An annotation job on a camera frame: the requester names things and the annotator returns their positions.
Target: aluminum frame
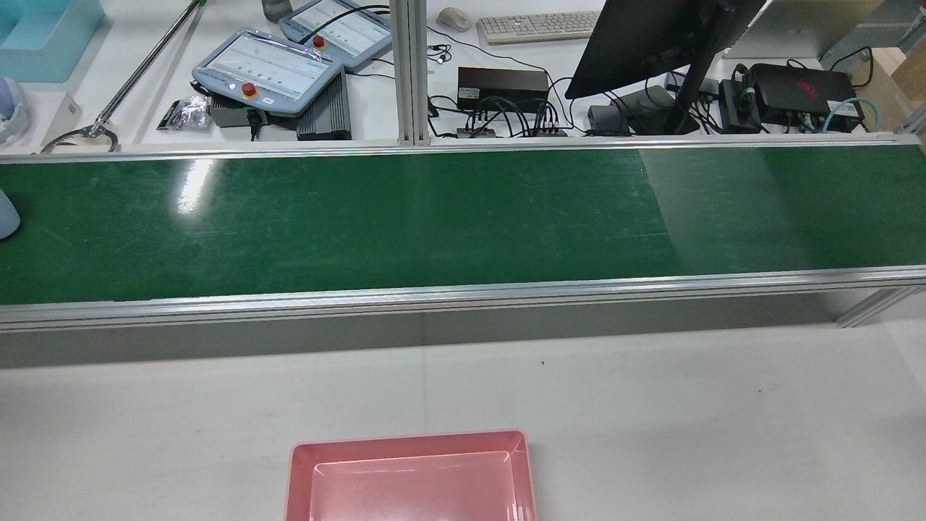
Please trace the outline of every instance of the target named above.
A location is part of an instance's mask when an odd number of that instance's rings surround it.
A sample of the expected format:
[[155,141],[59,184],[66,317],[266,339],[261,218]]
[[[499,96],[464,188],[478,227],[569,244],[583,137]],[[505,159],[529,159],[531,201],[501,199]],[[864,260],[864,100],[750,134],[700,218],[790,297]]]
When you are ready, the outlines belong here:
[[395,98],[398,106],[399,144],[427,146],[428,44],[425,0],[390,0],[395,62]]
[[[0,307],[0,331],[205,324],[424,311],[751,297],[817,293],[837,289],[911,289],[903,296],[906,297],[923,287],[926,287],[926,265],[858,270],[281,293],[135,302],[76,302]],[[874,312],[885,308],[886,306],[879,307]]]
[[811,135],[729,135],[722,136],[652,136],[638,138],[572,137],[531,138],[519,140],[499,139],[489,143],[482,140],[477,144],[448,143],[432,146],[394,145],[341,145],[318,147],[292,147],[275,150],[242,151],[240,149],[215,148],[212,150],[165,150],[158,152],[117,152],[112,154],[78,153],[53,154],[50,156],[9,155],[0,156],[0,164],[32,163],[77,163],[108,161],[148,161],[152,159],[255,159],[255,158],[311,158],[318,156],[393,156],[404,154],[519,152],[530,150],[622,150],[652,148],[772,148],[805,146],[920,146],[920,140],[910,133],[867,133],[867,134],[811,134]]

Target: metal rod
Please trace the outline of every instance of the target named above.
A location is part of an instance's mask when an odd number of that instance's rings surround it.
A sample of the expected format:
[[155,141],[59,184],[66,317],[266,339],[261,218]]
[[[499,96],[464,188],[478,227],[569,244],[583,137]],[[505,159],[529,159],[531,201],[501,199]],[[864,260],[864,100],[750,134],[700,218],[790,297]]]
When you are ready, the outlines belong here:
[[205,0],[193,0],[190,2],[190,5],[186,7],[186,10],[183,11],[183,14],[177,18],[177,21],[174,22],[170,29],[164,33],[164,36],[161,37],[160,41],[157,42],[154,49],[151,49],[151,52],[148,53],[148,56],[144,58],[142,64],[138,66],[138,69],[129,77],[129,80],[122,85],[122,88],[113,96],[112,101],[109,102],[109,105],[106,105],[106,108],[100,112],[100,115],[96,117],[96,122],[90,128],[89,135],[91,137],[96,137],[102,133],[103,125],[109,121],[109,118],[113,115],[113,112],[119,107],[122,101],[125,100],[125,97],[129,95],[131,89],[135,86],[136,83],[142,78],[142,75],[148,71],[148,68],[151,67],[151,64],[155,62],[157,56],[161,54],[161,51],[164,50],[164,47],[167,46],[170,39],[173,38],[174,34],[180,30],[180,27],[183,26],[183,23],[186,22],[190,15],[196,11],[196,8],[205,3]]

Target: white desk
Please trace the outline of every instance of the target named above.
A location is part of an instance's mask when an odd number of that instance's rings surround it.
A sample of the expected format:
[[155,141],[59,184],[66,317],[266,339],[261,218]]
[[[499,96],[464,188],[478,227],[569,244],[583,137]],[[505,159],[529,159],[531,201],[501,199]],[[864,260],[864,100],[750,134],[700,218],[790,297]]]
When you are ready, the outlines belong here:
[[[32,126],[22,136],[16,136],[10,143],[0,147],[0,154],[31,153],[41,147],[47,133],[47,125],[57,109],[64,93],[70,94],[82,109],[82,118],[75,128],[90,124],[97,113],[116,93],[131,72],[150,51],[170,23],[176,19],[188,0],[163,0],[156,3],[135,3],[119,0],[102,0],[106,19],[87,47],[80,63],[66,83],[26,83],[26,96],[33,113]],[[573,74],[587,40],[568,40],[560,42],[542,42],[532,44],[488,45],[482,42],[477,29],[459,33],[439,26],[435,19],[437,14],[447,6],[461,6],[477,20],[481,17],[503,16],[512,14],[530,14],[558,12],[567,10],[597,10],[604,4],[603,0],[575,0],[568,6],[554,0],[536,2],[497,2],[493,0],[472,0],[465,5],[449,0],[431,0],[428,2],[428,24],[442,32],[447,32],[460,41],[475,44],[500,56],[511,56],[526,63],[545,68],[554,79],[569,77]],[[188,22],[177,34],[174,41],[165,49],[139,84],[128,95],[112,117],[112,128],[125,152],[167,152],[171,150],[283,150],[293,148],[313,148],[331,146],[392,146],[398,134],[397,108],[395,102],[394,82],[381,77],[350,76],[347,79],[350,96],[351,122],[354,141],[352,142],[297,142],[292,131],[286,131],[273,125],[261,130],[260,140],[249,143],[250,132],[246,128],[219,129],[213,127],[209,132],[163,132],[156,130],[157,122],[177,99],[194,94],[189,82],[191,70],[209,52],[220,45],[229,35],[243,26],[251,26],[262,31],[282,34],[275,24],[268,22],[257,0],[213,0]],[[434,32],[428,33],[429,44],[451,44],[453,59],[444,64],[429,62],[429,95],[447,95],[457,97],[457,69],[459,67],[488,67],[526,69],[507,59],[489,57],[476,49],[454,44]],[[392,53],[384,56],[391,59]],[[710,73],[714,78],[727,78],[740,60],[725,60],[721,57],[715,62]],[[754,60],[783,64],[783,60]],[[817,63],[808,63],[818,67]],[[393,75],[393,67],[371,62],[362,73],[380,73]],[[661,85],[664,77],[654,78],[651,85]],[[550,101],[562,110],[569,109],[565,94],[568,81],[557,85],[556,93],[551,93]],[[643,83],[629,85],[618,89],[619,95],[641,90]],[[603,95],[590,96],[575,100],[572,104],[571,119],[579,129],[588,128],[587,112],[591,105],[606,105],[608,99]],[[438,101],[437,105],[449,107],[447,100]],[[439,118],[433,120],[438,133],[454,133],[458,127],[466,124],[466,116],[441,111]],[[561,126],[567,126],[566,119],[560,114]],[[504,120],[496,120],[490,128],[498,135],[507,135]],[[783,128],[770,128],[774,133],[783,132]],[[570,136],[582,136],[581,130],[570,130]],[[693,134],[705,138],[702,131]],[[613,141],[614,138],[595,138],[598,141]],[[437,144],[452,145],[457,142],[472,144],[472,140],[440,139]],[[561,143],[561,139],[543,140],[546,143]],[[71,147],[68,152],[90,151],[102,152],[101,146]]]
[[[60,99],[60,93],[69,93],[81,107],[83,114],[79,126],[92,123],[170,24],[189,5],[189,0],[101,0],[100,3],[106,18],[70,79],[65,83],[23,84],[30,110],[36,113],[36,124],[25,134],[0,147],[0,154],[37,151],[46,132],[43,124],[48,123],[49,113],[54,113],[55,101]],[[280,29],[264,18],[257,0],[212,0],[187,22],[111,119],[109,128],[119,136],[124,151],[214,148],[228,147],[229,144],[234,144],[235,149],[317,146],[297,142],[295,133],[273,126],[262,129],[261,142],[256,144],[248,143],[250,131],[245,128],[219,129],[213,126],[209,133],[156,130],[157,123],[174,100],[195,94],[190,87],[193,67],[243,26],[282,36]],[[367,68],[367,72],[392,74],[392,68],[375,63]],[[384,78],[351,76],[347,85],[355,140],[368,144],[394,144],[398,135],[394,83]]]

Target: computer mouse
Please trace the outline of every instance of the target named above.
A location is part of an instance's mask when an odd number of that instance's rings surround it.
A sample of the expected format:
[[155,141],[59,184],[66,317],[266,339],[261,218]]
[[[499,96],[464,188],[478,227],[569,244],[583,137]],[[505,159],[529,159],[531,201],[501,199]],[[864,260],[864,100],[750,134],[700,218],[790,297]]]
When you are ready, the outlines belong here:
[[456,7],[447,7],[437,15],[437,23],[457,32],[466,32],[472,29],[472,18]]

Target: light blue container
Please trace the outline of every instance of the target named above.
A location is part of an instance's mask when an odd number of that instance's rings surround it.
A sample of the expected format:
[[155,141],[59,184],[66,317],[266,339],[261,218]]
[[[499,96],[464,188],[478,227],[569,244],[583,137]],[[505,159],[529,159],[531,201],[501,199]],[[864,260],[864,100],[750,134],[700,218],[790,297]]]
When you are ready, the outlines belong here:
[[0,0],[0,75],[67,81],[102,19],[99,0]]

